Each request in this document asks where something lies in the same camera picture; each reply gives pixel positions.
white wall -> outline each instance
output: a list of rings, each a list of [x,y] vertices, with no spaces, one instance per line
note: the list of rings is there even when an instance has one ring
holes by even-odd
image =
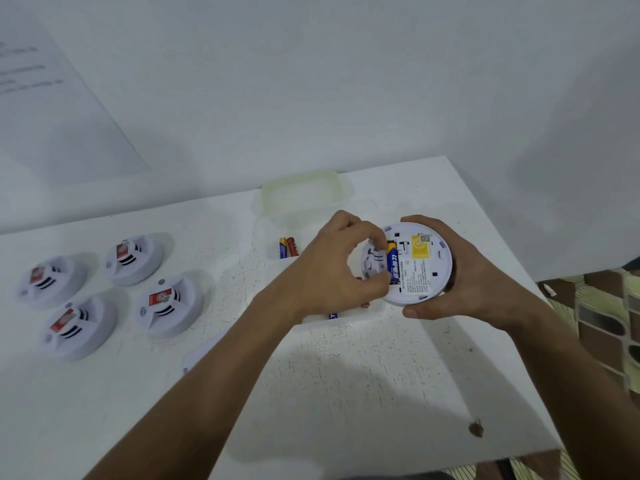
[[[534,278],[640,253],[637,0],[27,1],[153,171],[0,155],[2,232],[446,154]]]

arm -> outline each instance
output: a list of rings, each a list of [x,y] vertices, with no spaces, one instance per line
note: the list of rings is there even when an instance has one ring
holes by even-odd
[[[208,478],[264,365],[293,325],[387,294],[388,274],[363,282],[347,266],[349,254],[367,238],[380,249],[387,245],[378,227],[336,213],[86,480]]]
[[[443,222],[404,217],[444,237],[456,273],[450,290],[406,317],[466,315],[506,331],[583,480],[637,478],[640,411],[548,304],[501,272]]]

white table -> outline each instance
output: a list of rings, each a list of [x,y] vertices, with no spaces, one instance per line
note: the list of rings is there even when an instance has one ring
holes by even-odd
[[[414,213],[439,217],[537,292],[446,158],[345,178],[354,195],[344,208],[380,225]],[[264,285],[269,265],[266,227],[251,210],[256,195],[0,236],[3,479],[82,476],[180,379],[182,357],[236,320]],[[301,247],[318,226],[300,231]],[[176,338],[150,339],[132,323],[132,301],[146,282],[114,288],[98,269],[108,247],[137,233],[159,233],[164,242],[156,278],[188,271],[206,291],[205,312]],[[112,336],[75,363],[38,354],[36,337],[48,313],[29,311],[11,293],[20,272],[57,254],[76,254],[90,266],[81,295],[105,292],[120,311]],[[286,336],[212,478],[402,474],[559,446],[507,334],[465,317],[404,319],[382,301],[369,310],[297,326]],[[468,431],[476,419],[484,438]]]

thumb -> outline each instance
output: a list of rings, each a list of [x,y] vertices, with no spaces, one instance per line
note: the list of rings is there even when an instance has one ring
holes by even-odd
[[[417,305],[407,305],[402,314],[407,318],[420,318],[422,320],[437,320],[438,318],[457,315],[457,300],[455,296],[444,293],[436,298],[429,299]]]
[[[378,273],[368,280],[358,280],[358,294],[362,301],[382,298],[389,293],[389,282],[391,282],[391,273],[388,271]]]

yellow sticker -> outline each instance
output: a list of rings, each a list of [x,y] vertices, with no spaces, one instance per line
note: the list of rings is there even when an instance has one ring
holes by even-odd
[[[411,237],[411,257],[413,259],[429,259],[431,236],[418,234]]]

